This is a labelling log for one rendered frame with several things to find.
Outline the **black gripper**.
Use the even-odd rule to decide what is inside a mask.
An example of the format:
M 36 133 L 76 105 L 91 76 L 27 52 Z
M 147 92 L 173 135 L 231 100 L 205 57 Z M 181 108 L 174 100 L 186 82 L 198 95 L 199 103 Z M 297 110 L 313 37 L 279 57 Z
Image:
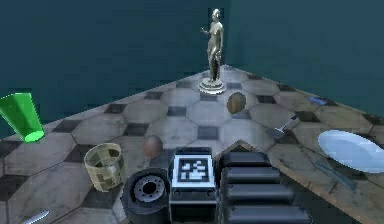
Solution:
M 120 198 L 129 224 L 169 223 L 167 171 L 148 168 L 131 175 Z

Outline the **brown round ball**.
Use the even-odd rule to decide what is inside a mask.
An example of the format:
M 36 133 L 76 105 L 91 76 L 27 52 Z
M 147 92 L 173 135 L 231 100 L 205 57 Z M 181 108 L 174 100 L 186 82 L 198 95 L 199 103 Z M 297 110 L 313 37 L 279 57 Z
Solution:
M 142 144 L 143 153 L 150 158 L 157 158 L 163 151 L 163 142 L 156 135 L 147 136 Z

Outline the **beige woven cup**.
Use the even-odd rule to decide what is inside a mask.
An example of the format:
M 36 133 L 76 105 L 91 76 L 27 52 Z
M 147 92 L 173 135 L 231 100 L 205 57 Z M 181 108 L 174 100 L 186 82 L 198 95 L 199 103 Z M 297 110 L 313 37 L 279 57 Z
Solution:
M 103 143 L 94 146 L 85 154 L 84 164 L 98 191 L 108 192 L 126 180 L 126 166 L 118 144 Z

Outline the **silver metal utensil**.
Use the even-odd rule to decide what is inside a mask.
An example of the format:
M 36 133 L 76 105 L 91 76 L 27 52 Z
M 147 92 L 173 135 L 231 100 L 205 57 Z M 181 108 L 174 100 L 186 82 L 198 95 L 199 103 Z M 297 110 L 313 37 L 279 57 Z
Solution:
M 20 224 L 35 224 L 36 222 L 44 219 L 49 214 L 50 214 L 49 210 L 39 212 L 38 214 L 24 218 Z

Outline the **green cup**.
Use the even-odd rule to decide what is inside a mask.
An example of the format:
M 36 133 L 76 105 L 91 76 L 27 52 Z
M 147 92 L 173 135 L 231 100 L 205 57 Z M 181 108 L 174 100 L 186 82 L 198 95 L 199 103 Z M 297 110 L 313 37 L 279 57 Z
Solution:
M 39 141 L 45 135 L 30 93 L 0 98 L 0 115 L 25 143 Z

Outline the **bronze figure statue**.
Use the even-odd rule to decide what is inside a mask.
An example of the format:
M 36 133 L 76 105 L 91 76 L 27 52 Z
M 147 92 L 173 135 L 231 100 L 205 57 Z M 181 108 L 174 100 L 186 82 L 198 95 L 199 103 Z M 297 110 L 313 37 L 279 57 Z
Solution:
M 210 28 L 200 31 L 209 36 L 207 44 L 207 59 L 209 65 L 209 77 L 204 78 L 198 85 L 198 90 L 203 94 L 219 95 L 226 91 L 226 86 L 220 79 L 220 67 L 224 44 L 224 26 L 220 22 L 220 10 L 212 11 Z

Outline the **grey metal knife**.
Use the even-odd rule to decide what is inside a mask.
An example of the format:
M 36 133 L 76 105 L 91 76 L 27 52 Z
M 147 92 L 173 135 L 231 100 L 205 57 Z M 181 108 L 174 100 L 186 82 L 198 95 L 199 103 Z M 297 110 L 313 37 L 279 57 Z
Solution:
M 350 180 L 349 178 L 347 178 L 343 174 L 337 172 L 330 165 L 328 165 L 325 161 L 317 160 L 314 163 L 314 166 L 317 169 L 319 169 L 323 174 L 334 179 L 336 182 L 342 184 L 343 186 L 345 186 L 350 191 L 354 191 L 356 189 L 356 184 L 354 181 Z

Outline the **pale blue plate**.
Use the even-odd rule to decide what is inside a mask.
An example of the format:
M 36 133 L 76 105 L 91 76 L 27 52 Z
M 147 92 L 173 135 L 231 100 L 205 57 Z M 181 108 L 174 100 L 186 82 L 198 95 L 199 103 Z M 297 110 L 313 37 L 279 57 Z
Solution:
M 384 149 L 365 137 L 328 130 L 317 141 L 325 154 L 344 166 L 365 173 L 384 173 Z

